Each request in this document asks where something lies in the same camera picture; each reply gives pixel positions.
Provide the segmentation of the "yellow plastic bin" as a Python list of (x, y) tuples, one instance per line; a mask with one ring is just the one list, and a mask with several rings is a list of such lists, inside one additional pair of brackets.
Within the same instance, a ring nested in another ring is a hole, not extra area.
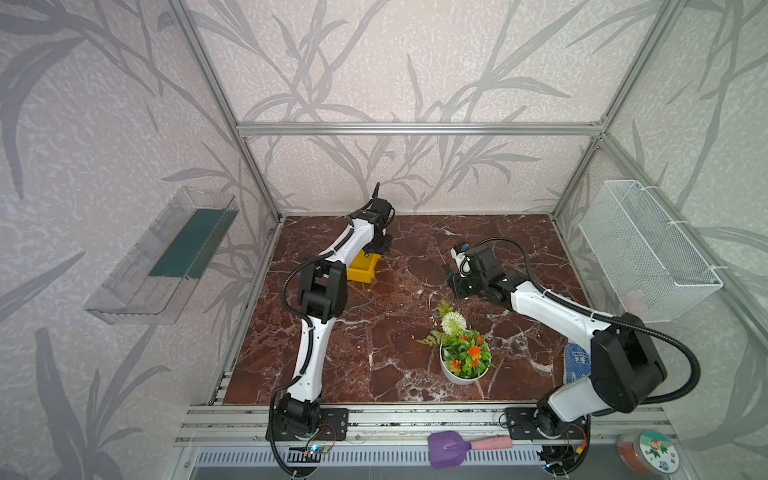
[(367, 254), (360, 251), (347, 269), (347, 280), (371, 284), (375, 278), (376, 266), (380, 259), (379, 254)]

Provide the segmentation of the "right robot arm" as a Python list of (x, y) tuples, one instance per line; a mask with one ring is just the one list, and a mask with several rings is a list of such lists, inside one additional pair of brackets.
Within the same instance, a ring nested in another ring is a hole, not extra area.
[(626, 314), (600, 320), (599, 314), (535, 283), (528, 274), (505, 272), (487, 245), (455, 245), (457, 269), (445, 268), (459, 299), (477, 296), (529, 317), (581, 347), (590, 373), (548, 394), (539, 411), (553, 421), (571, 422), (603, 410), (632, 412), (667, 378), (666, 367), (642, 321)]

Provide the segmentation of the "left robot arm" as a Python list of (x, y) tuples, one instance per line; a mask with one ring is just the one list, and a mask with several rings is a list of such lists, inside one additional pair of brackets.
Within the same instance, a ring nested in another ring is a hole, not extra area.
[(302, 261), (281, 287), (281, 303), (301, 321), (301, 339), (291, 380), (273, 391), (272, 417), (301, 434), (320, 421), (322, 371), (330, 334), (346, 308), (348, 270), (359, 255), (390, 251), (387, 232), (392, 204), (374, 188), (370, 199), (346, 216), (346, 228), (330, 247)]

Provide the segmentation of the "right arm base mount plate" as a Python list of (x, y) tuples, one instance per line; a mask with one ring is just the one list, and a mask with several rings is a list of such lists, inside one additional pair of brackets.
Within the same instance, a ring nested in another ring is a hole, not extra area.
[(508, 407), (504, 409), (501, 424), (513, 440), (584, 440), (588, 437), (590, 420), (578, 417), (566, 422), (548, 407)]

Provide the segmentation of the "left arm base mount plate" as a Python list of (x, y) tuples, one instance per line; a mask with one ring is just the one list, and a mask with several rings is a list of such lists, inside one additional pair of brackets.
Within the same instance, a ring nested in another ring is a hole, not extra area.
[(346, 408), (321, 407), (308, 415), (278, 412), (268, 422), (266, 439), (276, 442), (298, 441), (313, 437), (343, 441), (349, 427), (350, 411)]

